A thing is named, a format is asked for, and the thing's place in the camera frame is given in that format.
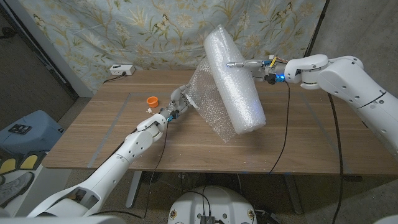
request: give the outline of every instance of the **bubble wrap roll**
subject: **bubble wrap roll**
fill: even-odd
[[[231,36],[219,25],[207,36],[204,46],[214,81],[236,133],[244,134],[264,126],[266,116],[251,72],[226,66],[228,62],[244,61]]]
[[[207,58],[197,66],[185,92],[188,101],[218,136],[228,142],[235,136],[231,119],[218,92]]]

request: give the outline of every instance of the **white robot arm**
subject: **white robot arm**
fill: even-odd
[[[244,67],[252,71],[255,80],[301,83],[307,90],[321,88],[341,98],[354,109],[373,131],[384,136],[398,161],[398,99],[379,86],[364,70],[362,62],[352,56],[328,59],[312,55],[287,63],[270,60],[248,60],[227,63],[228,67]]]
[[[178,118],[190,106],[181,86],[172,93],[170,104],[159,114],[141,122],[121,147],[84,182],[53,194],[31,211],[28,217],[87,217],[101,210],[105,200],[121,180],[130,164],[159,140],[167,123]]]

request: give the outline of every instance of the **small orange object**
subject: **small orange object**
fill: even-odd
[[[157,107],[157,105],[159,104],[157,102],[157,97],[156,96],[151,96],[147,99],[147,103],[151,108],[155,108]]]

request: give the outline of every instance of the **floral fabric backdrop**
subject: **floral fabric backdrop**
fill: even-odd
[[[246,59],[302,57],[325,0],[19,0],[93,93],[115,63],[194,70],[221,24]]]

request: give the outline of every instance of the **table top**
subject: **table top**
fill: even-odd
[[[146,99],[156,96],[159,112],[171,92],[189,82],[194,71],[136,71],[105,83],[43,160],[58,169],[100,166],[135,127],[151,114]],[[290,85],[286,147],[275,174],[338,174],[336,131],[328,95]],[[267,124],[224,143],[194,108],[169,123],[165,134],[130,169],[158,171],[267,173],[284,143],[287,86],[256,83]],[[346,174],[397,175],[398,162],[355,112],[335,98]]]

